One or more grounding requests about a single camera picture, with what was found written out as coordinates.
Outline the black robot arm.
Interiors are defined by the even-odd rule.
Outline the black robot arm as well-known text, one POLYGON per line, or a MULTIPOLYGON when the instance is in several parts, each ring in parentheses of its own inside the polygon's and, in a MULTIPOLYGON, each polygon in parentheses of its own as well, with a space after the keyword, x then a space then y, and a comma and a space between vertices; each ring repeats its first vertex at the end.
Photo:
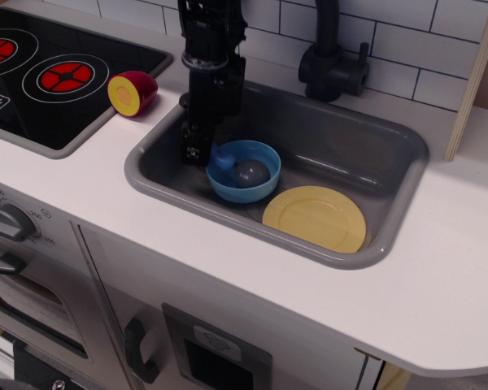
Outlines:
POLYGON ((188 92, 180 98, 181 161, 205 167, 215 129, 241 108, 246 60, 237 54, 247 23, 239 1, 179 1, 182 63, 189 69, 188 92))

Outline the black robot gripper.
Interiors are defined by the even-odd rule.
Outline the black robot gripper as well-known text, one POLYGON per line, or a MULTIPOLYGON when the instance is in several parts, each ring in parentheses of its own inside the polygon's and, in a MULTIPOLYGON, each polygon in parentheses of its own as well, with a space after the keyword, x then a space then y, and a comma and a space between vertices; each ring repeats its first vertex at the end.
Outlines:
POLYGON ((181 60, 189 69, 188 91, 180 98, 180 105, 186 111, 186 121, 181 125, 181 161, 207 166, 213 125, 240 111, 246 59, 231 53, 226 59, 214 62, 184 53, 181 60))

